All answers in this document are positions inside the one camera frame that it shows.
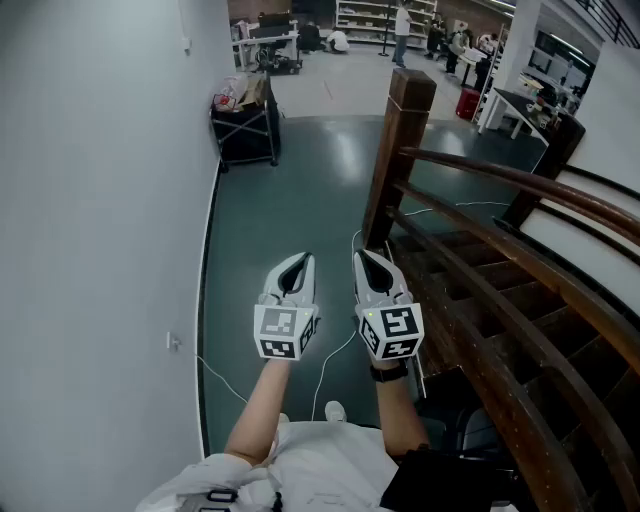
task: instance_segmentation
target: white shoe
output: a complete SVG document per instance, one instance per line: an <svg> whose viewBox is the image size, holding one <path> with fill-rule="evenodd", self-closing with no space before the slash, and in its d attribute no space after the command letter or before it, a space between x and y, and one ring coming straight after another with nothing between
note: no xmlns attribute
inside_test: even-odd
<svg viewBox="0 0 640 512"><path fill-rule="evenodd" d="M324 415L327 421L347 421L347 413L344 407L342 407L340 402L336 402L335 400L327 402L327 405L324 407Z"/></svg>

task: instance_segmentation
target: ceiling light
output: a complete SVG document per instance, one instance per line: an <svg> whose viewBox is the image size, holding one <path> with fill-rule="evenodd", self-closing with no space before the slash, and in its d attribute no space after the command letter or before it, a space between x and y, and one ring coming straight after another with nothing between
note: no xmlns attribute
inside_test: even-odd
<svg viewBox="0 0 640 512"><path fill-rule="evenodd" d="M583 55L582 50L576 48L575 46L567 43L564 39L560 39L558 36L554 35L554 34L550 34L551 37L553 37L556 41L560 41L562 44L568 46L569 48L571 48L572 50L578 52L580 55Z"/></svg>
<svg viewBox="0 0 640 512"><path fill-rule="evenodd" d="M591 64L589 62L587 62L584 59L581 59L580 57L578 57L575 53L573 52L569 52L569 55L571 55L574 59L579 60L580 62L582 62L583 64L586 64L587 66L591 67Z"/></svg>
<svg viewBox="0 0 640 512"><path fill-rule="evenodd" d="M504 5L505 7L508 7L509 9L515 9L516 8L515 5L508 4L507 2L503 2L502 0L491 0L491 1L494 4Z"/></svg>

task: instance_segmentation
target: fiducial marker cube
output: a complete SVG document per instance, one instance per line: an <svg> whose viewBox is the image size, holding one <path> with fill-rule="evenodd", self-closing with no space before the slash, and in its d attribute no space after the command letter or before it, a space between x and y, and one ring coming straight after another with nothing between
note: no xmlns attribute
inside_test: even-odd
<svg viewBox="0 0 640 512"><path fill-rule="evenodd" d="M253 337L260 357L299 361L315 334L317 308L256 305Z"/></svg>
<svg viewBox="0 0 640 512"><path fill-rule="evenodd" d="M358 332L377 361L414 356L424 338L420 304L363 309Z"/></svg>

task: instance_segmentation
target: newel post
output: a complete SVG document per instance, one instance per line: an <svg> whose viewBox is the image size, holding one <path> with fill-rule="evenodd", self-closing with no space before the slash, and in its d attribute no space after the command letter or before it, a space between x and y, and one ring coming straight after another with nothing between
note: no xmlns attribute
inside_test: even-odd
<svg viewBox="0 0 640 512"><path fill-rule="evenodd" d="M369 202L362 226L365 247L380 247L388 238L393 221L386 208L399 207L402 193L391 185L408 180L414 159L399 155L401 147L420 147L436 83L424 72L396 68L391 77L384 129L369 191Z"/></svg>

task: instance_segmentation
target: forearm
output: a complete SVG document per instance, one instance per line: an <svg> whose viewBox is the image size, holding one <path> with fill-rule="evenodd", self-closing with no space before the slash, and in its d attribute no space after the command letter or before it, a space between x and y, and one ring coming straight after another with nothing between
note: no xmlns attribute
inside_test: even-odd
<svg viewBox="0 0 640 512"><path fill-rule="evenodd" d="M271 359L264 365L249 402L231 431L225 453L254 466L267 458L278 428L289 373L289 361Z"/></svg>
<svg viewBox="0 0 640 512"><path fill-rule="evenodd" d="M397 364L373 361L373 365L381 370L393 368ZM404 455L421 444L429 444L427 432L409 396L406 377L390 382L376 382L376 392L384 446L391 457Z"/></svg>

